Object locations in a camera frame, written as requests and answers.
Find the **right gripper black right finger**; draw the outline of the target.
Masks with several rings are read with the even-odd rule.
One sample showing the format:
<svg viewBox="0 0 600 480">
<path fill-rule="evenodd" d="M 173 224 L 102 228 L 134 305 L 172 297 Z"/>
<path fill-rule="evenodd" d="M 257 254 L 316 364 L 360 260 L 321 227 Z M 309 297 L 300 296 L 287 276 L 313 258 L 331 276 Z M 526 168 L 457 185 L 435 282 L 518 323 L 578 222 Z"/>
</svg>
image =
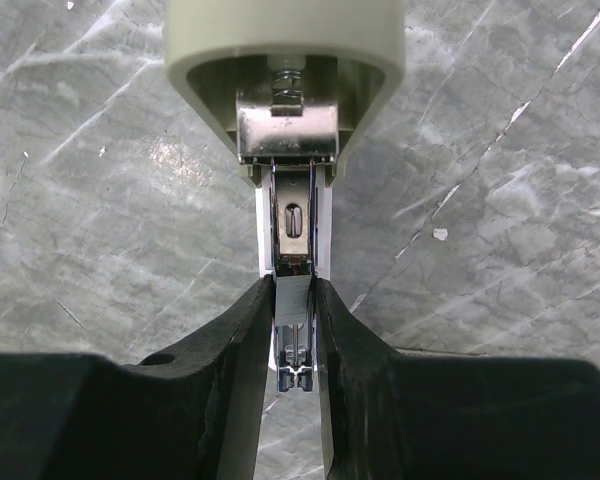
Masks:
<svg viewBox="0 0 600 480">
<path fill-rule="evenodd" d="M 600 479 L 600 369 L 563 358 L 408 356 L 316 284 L 330 479 Z"/>
</svg>

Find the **silver staple strip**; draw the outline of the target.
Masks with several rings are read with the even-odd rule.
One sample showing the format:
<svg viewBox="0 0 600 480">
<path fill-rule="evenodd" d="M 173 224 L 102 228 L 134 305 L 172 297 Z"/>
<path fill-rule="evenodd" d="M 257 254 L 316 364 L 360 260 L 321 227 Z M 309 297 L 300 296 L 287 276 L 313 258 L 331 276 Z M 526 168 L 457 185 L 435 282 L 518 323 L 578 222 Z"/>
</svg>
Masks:
<svg viewBox="0 0 600 480">
<path fill-rule="evenodd" d="M 280 276 L 275 279 L 274 326 L 301 326 L 307 322 L 311 275 Z"/>
</svg>

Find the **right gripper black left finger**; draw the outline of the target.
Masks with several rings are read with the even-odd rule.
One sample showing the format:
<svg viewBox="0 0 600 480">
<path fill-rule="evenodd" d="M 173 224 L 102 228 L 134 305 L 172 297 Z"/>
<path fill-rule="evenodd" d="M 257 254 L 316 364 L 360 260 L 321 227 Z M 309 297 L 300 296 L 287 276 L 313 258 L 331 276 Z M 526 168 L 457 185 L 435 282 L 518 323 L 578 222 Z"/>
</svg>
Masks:
<svg viewBox="0 0 600 480">
<path fill-rule="evenodd" d="M 136 365 L 0 353 L 0 479 L 249 479 L 273 282 Z"/>
</svg>

